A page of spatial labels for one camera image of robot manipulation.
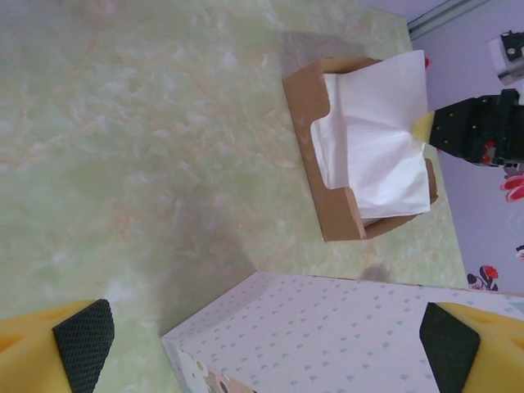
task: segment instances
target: table surface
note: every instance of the table surface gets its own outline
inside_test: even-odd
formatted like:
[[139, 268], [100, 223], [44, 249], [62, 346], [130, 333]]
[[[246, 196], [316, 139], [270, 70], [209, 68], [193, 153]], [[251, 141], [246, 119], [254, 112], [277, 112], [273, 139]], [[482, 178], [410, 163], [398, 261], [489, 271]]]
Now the table surface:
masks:
[[159, 334], [256, 270], [465, 287], [436, 153], [431, 213], [322, 239], [282, 90], [319, 56], [410, 50], [348, 0], [0, 6], [3, 317], [107, 298], [97, 391], [173, 391]]

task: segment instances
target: black rubber pad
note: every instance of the black rubber pad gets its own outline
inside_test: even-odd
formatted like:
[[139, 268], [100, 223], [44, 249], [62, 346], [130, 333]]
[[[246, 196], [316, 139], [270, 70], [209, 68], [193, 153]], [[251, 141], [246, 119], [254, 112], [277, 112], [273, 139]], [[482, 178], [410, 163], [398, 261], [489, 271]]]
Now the black rubber pad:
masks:
[[71, 391], [92, 393], [115, 338], [109, 302], [95, 301], [52, 332]]
[[420, 340], [440, 393], [461, 393], [481, 344], [478, 333], [435, 303], [428, 303]]

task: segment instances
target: white object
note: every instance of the white object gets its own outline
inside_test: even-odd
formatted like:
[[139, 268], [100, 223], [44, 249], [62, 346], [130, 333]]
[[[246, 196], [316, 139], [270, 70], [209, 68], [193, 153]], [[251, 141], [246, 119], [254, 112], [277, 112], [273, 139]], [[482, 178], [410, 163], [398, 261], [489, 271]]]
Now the white object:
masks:
[[219, 372], [251, 393], [438, 393], [418, 334], [427, 302], [524, 319], [522, 298], [496, 293], [254, 273], [162, 342], [193, 393]]
[[429, 211], [424, 143], [411, 135], [428, 112], [424, 52], [324, 79], [331, 111], [311, 139], [326, 187], [350, 187], [363, 219]]

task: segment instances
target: yellow foam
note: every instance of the yellow foam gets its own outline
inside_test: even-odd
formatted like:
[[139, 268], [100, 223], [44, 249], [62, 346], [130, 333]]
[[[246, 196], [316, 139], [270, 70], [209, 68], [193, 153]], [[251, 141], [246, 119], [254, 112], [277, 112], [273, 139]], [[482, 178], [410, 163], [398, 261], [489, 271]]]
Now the yellow foam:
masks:
[[439, 306], [481, 337], [463, 393], [524, 392], [524, 321], [465, 305]]
[[429, 112], [417, 120], [411, 130], [411, 134], [418, 140], [429, 143], [431, 136], [431, 128], [433, 127], [433, 120], [435, 119], [435, 112]]
[[70, 393], [52, 328], [93, 302], [0, 320], [0, 393]]

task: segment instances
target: blue dot pattern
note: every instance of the blue dot pattern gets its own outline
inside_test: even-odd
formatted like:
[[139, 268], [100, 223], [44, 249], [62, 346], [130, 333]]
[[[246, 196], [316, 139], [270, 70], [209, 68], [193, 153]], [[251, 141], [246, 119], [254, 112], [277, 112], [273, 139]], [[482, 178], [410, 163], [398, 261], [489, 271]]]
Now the blue dot pattern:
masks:
[[162, 341], [172, 363], [183, 348], [257, 391], [438, 393], [418, 339], [428, 301], [524, 319], [511, 296], [255, 273]]

